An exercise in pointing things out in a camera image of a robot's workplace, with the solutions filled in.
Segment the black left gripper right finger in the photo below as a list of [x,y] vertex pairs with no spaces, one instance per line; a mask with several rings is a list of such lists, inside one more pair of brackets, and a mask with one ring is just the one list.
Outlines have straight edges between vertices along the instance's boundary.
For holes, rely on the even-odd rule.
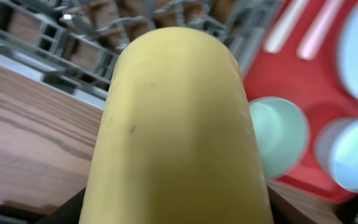
[[278,183],[268,183],[271,204],[289,223],[341,224],[336,206]]

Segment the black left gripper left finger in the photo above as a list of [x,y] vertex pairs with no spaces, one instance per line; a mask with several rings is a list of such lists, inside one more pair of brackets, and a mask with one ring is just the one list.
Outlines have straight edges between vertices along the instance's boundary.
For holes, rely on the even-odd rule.
[[41,218],[35,224],[79,224],[85,190],[83,188],[57,210]]

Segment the small light blue bowl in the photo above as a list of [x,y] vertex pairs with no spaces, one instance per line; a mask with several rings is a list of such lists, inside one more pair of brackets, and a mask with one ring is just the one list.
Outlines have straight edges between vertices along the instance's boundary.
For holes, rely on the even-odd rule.
[[358,193],[358,118],[326,125],[314,144],[318,164],[342,188]]

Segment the yellow plastic cup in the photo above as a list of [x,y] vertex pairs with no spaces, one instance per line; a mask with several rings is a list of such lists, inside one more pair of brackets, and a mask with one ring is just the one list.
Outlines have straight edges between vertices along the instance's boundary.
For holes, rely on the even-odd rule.
[[167,27],[123,51],[80,222],[273,222],[240,71],[218,39]]

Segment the white plastic fork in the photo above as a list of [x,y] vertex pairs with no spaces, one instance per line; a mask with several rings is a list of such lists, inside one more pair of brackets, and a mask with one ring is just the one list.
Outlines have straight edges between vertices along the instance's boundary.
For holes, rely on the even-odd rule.
[[332,26],[344,0],[326,0],[317,16],[301,40],[297,56],[303,60],[312,60],[318,53]]

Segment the black waste tray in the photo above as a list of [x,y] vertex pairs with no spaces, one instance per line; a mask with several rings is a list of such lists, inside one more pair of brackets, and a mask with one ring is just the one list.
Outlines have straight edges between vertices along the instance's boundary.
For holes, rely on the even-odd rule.
[[338,219],[345,224],[355,224],[354,220],[358,214],[358,195],[350,201],[343,203],[337,209]]

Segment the grey dishwasher rack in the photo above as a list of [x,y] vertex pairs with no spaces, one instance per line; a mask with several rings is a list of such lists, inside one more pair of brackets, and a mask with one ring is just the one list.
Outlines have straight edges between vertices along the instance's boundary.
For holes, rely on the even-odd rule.
[[103,108],[121,52],[170,26],[220,40],[248,72],[279,0],[0,0],[0,66]]

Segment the green bowl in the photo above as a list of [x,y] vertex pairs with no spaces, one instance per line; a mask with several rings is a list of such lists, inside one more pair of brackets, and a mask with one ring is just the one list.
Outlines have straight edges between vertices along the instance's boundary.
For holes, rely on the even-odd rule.
[[264,175],[285,175],[303,157],[310,138],[309,122],[296,104],[279,97],[249,103]]

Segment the red plastic tray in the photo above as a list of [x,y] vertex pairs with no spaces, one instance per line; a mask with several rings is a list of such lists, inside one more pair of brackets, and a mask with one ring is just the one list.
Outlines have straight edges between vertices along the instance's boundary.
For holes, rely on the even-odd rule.
[[358,100],[346,92],[337,77],[337,46],[342,27],[358,0],[344,1],[313,60],[296,55],[301,39],[322,9],[324,1],[310,1],[283,49],[277,54],[259,51],[244,80],[249,100],[277,96],[296,104],[310,124],[310,142],[300,162],[276,182],[331,203],[354,197],[330,178],[313,155],[314,140],[332,120],[358,117]]

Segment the white plastic spoon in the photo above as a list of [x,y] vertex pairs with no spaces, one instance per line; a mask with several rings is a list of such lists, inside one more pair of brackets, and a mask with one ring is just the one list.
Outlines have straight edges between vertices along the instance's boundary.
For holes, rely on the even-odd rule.
[[290,1],[265,41],[266,52],[276,54],[282,49],[308,3],[309,0]]

